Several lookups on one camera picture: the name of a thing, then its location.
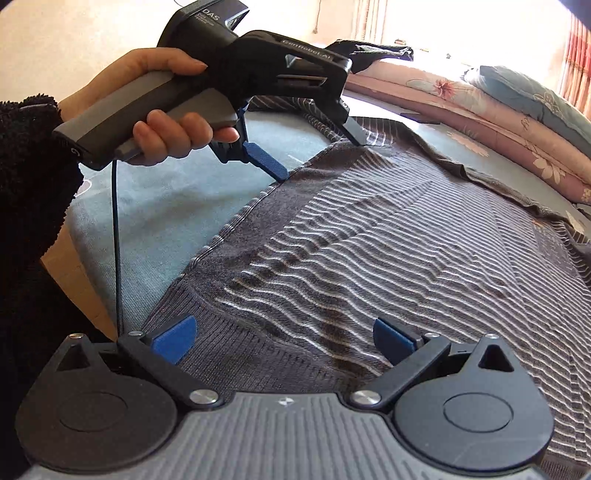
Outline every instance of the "gray knit sweater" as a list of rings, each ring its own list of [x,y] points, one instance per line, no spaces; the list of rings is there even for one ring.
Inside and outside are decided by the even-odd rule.
[[[339,138],[309,103],[263,99]],[[389,368],[387,314],[451,340],[502,335],[556,418],[550,452],[588,463],[591,249],[568,220],[443,158],[405,125],[361,118],[245,206],[173,282],[152,330],[193,313],[181,367],[220,392],[349,391]],[[566,478],[565,467],[555,476]]]

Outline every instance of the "pink floral blanket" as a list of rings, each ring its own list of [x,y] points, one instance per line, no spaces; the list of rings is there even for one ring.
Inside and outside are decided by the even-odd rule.
[[[591,205],[591,161],[564,138],[468,83],[400,63],[376,62],[350,75],[348,85],[384,93],[391,103],[435,117],[518,163],[571,202]]]

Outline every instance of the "bedsheet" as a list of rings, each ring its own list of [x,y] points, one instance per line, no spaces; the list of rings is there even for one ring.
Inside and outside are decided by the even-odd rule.
[[[329,141],[304,119],[247,114],[249,139],[289,170]],[[111,168],[82,167],[85,183],[67,213],[72,240],[91,284],[115,318]],[[118,166],[119,232],[126,331],[138,329],[198,247],[273,179],[259,168],[220,163],[210,148],[154,167]]]
[[[346,92],[353,115],[395,118],[456,161],[486,173],[557,212],[571,215],[591,236],[591,222],[549,185],[467,135],[445,125],[421,125],[398,116],[408,111]],[[288,168],[300,165],[329,142],[305,119],[287,113],[249,112],[250,138]],[[486,155],[474,152],[482,149]],[[119,223],[126,329],[146,319],[172,280],[200,247],[249,200],[271,183],[261,170],[223,165],[209,149],[156,167],[121,165]],[[111,219],[111,172],[85,169],[84,188],[66,221],[80,259],[110,317],[115,318],[115,270]]]

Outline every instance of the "black fleece jacket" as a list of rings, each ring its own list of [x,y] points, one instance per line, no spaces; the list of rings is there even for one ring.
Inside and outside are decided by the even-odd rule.
[[[27,467],[14,416],[65,336],[106,341],[40,262],[83,180],[69,149],[51,138],[61,122],[48,96],[0,103],[0,479]]]

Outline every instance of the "window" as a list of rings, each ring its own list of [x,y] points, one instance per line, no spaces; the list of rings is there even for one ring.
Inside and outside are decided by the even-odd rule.
[[[418,56],[424,48],[471,66],[502,64],[548,84],[569,22],[559,0],[388,0],[382,43],[405,40]]]

